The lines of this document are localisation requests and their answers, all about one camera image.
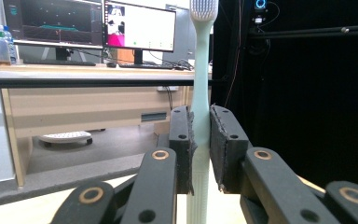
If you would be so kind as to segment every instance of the black backdrop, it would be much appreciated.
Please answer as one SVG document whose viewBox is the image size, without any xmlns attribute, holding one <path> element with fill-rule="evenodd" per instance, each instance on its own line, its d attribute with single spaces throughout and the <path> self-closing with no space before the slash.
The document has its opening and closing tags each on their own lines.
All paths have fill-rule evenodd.
<svg viewBox="0 0 358 224">
<path fill-rule="evenodd" d="M 259 32 L 358 25 L 358 0 L 272 2 L 280 15 Z M 277 151 L 298 175 L 322 187 L 358 184 L 358 35 L 251 39 L 253 3 L 220 1 L 213 79 L 227 85 L 213 87 L 212 103 L 230 109 L 254 146 Z M 277 12 L 268 4 L 267 21 Z"/>
</svg>

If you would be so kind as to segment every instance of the wooden desk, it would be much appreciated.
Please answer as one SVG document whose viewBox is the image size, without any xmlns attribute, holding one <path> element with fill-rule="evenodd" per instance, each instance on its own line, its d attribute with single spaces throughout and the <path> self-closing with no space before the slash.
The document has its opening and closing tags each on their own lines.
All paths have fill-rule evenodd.
<svg viewBox="0 0 358 224">
<path fill-rule="evenodd" d="M 0 77 L 192 80 L 194 72 L 97 66 L 0 66 Z M 188 88 L 172 92 L 172 106 L 188 105 Z M 143 113 L 166 112 L 166 91 L 157 87 L 2 89 L 15 172 L 24 185 L 32 136 L 141 124 Z"/>
</svg>

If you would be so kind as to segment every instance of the computer mouse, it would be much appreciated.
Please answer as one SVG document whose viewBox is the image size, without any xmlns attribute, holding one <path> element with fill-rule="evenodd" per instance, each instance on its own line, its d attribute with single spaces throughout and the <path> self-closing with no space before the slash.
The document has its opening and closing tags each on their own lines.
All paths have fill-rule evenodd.
<svg viewBox="0 0 358 224">
<path fill-rule="evenodd" d="M 111 67 L 111 68 L 116 68 L 117 64 L 116 63 L 107 63 L 106 67 Z"/>
</svg>

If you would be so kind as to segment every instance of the gray floor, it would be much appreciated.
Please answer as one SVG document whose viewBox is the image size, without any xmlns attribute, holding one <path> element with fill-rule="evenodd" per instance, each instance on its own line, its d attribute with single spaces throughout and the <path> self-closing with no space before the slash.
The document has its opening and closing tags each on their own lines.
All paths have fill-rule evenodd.
<svg viewBox="0 0 358 224">
<path fill-rule="evenodd" d="M 143 155 L 158 141 L 153 124 L 89 132 L 90 145 L 84 141 L 45 147 L 35 137 L 24 187 L 18 188 L 15 180 L 0 182 L 0 204 L 136 174 Z"/>
</svg>

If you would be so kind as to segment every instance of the blue light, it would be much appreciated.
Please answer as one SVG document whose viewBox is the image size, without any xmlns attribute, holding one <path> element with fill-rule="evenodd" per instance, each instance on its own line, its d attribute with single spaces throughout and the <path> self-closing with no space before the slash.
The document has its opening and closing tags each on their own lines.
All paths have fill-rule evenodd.
<svg viewBox="0 0 358 224">
<path fill-rule="evenodd" d="M 266 8 L 266 3 L 267 3 L 267 0 L 256 0 L 255 8 L 257 8 L 257 9 Z"/>
</svg>

